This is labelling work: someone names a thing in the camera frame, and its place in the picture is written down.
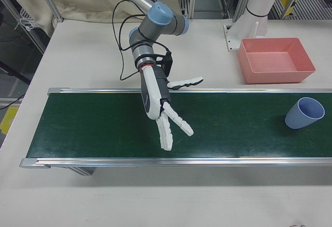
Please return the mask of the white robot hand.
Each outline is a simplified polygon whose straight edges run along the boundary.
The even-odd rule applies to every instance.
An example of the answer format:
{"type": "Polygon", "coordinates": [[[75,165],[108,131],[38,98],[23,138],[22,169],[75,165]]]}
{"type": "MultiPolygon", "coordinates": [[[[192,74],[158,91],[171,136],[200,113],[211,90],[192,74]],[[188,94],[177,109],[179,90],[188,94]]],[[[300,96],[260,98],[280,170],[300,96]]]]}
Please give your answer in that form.
{"type": "Polygon", "coordinates": [[[203,77],[170,82],[164,71],[157,65],[147,64],[140,69],[141,95],[148,118],[157,123],[161,148],[170,151],[173,145],[169,120],[171,119],[188,136],[193,135],[191,126],[171,107],[169,90],[194,86],[203,81],[203,77]]]}

